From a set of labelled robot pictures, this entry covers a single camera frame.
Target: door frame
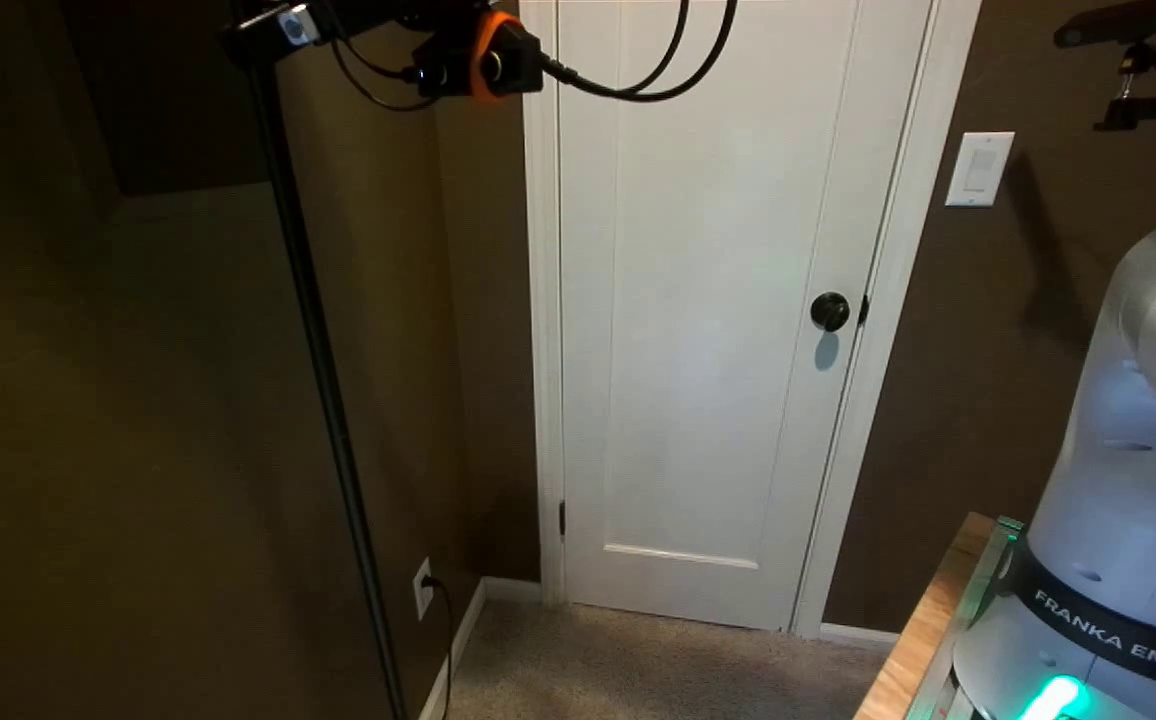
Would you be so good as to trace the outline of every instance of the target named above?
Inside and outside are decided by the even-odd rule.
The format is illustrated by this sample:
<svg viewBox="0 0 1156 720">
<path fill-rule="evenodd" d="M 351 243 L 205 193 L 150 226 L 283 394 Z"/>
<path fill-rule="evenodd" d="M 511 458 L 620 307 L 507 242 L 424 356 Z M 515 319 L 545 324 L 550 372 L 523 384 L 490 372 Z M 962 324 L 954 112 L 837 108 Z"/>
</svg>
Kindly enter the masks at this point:
<svg viewBox="0 0 1156 720">
<path fill-rule="evenodd" d="M 981 0 L 927 0 L 924 50 L 916 60 L 916 83 L 899 129 L 899 154 L 892 170 L 888 209 L 875 236 L 866 274 L 866 319 L 857 334 L 853 363 L 843 372 L 843 397 L 837 436 L 821 476 L 821 501 L 806 539 L 806 562 L 797 585 L 786 630 L 797 635 L 821 635 L 831 571 L 846 533 L 846 513 L 882 394 L 882 372 L 895 345 L 895 324 L 912 263 L 919 252 L 927 202 L 935 189 L 947 122 L 960 98 Z M 520 22 L 557 50 L 560 12 L 550 0 L 520 0 Z M 536 515 L 538 515 L 538 585 L 546 598 L 565 598 L 565 539 L 560 539 L 560 378 L 565 378 L 565 270 L 560 270 L 560 98 L 538 92 L 523 101 L 523 181 L 526 181 L 526 286 L 531 286 L 531 372 L 536 372 Z"/>
</svg>

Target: green light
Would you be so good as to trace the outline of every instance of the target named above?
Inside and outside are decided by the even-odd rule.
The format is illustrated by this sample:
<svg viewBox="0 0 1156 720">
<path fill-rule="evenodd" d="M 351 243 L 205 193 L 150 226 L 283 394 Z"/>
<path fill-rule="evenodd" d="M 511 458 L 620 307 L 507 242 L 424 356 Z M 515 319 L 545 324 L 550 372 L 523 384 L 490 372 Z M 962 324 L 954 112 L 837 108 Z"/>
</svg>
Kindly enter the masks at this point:
<svg viewBox="0 0 1156 720">
<path fill-rule="evenodd" d="M 1023 708 L 1019 720 L 1067 720 L 1085 702 L 1085 686 L 1070 675 L 1050 675 L 1042 691 Z"/>
</svg>

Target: black pole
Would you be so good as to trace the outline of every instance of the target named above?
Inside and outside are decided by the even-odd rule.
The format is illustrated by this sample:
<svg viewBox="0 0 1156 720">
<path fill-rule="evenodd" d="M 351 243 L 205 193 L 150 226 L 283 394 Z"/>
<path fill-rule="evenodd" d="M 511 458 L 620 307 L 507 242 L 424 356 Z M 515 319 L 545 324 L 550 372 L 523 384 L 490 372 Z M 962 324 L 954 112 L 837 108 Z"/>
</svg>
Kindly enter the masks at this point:
<svg viewBox="0 0 1156 720">
<path fill-rule="evenodd" d="M 294 304 L 300 304 L 300 324 L 304 324 L 304 342 L 306 342 L 306 359 L 311 359 L 311 378 L 318 387 L 322 426 L 326 426 L 326 441 L 330 441 L 335 483 L 340 483 L 348 539 L 351 539 L 351 565 L 354 565 L 354 577 L 362 585 L 367 618 L 372 618 L 372 633 L 377 633 L 383 696 L 388 696 L 388 711 L 394 720 L 407 720 L 394 643 L 388 635 L 388 614 L 383 614 L 383 592 L 381 592 L 381 571 L 377 571 L 367 501 L 361 491 L 361 470 L 351 458 L 348 412 L 343 412 L 330 335 L 326 335 L 326 319 L 322 319 L 322 297 L 318 297 L 318 279 L 311 270 L 304 209 L 300 209 L 300 193 L 294 193 L 280 83 L 276 83 L 273 68 L 251 68 L 246 80 L 251 80 L 251 101 L 256 101 L 256 123 L 260 123 L 267 185 L 273 185 L 280 226 L 283 226 L 283 248 L 286 248 L 291 279 L 294 279 Z"/>
</svg>

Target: door panel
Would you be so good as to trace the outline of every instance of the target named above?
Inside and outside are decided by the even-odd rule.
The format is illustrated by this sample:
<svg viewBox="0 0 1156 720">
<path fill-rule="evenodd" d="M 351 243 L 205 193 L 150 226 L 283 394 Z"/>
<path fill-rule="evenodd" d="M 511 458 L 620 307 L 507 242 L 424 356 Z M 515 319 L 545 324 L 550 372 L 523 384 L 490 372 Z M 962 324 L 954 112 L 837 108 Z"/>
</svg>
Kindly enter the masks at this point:
<svg viewBox="0 0 1156 720">
<path fill-rule="evenodd" d="M 806 304 L 862 297 L 924 8 L 743 0 L 682 101 L 560 98 L 573 599 L 786 624 L 853 350 Z M 560 3 L 560 52 L 632 83 L 670 12 Z M 704 0 L 680 73 L 716 25 Z"/>
</svg>

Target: light switch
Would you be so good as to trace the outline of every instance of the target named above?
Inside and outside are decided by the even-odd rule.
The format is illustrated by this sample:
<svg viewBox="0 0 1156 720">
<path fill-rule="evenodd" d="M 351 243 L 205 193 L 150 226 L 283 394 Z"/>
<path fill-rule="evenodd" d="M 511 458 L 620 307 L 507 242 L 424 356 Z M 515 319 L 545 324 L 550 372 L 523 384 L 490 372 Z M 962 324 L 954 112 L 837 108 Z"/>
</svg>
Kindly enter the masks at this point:
<svg viewBox="0 0 1156 720">
<path fill-rule="evenodd" d="M 962 133 L 960 162 L 952 166 L 947 197 L 952 209 L 993 209 L 1007 170 L 1015 133 Z"/>
</svg>

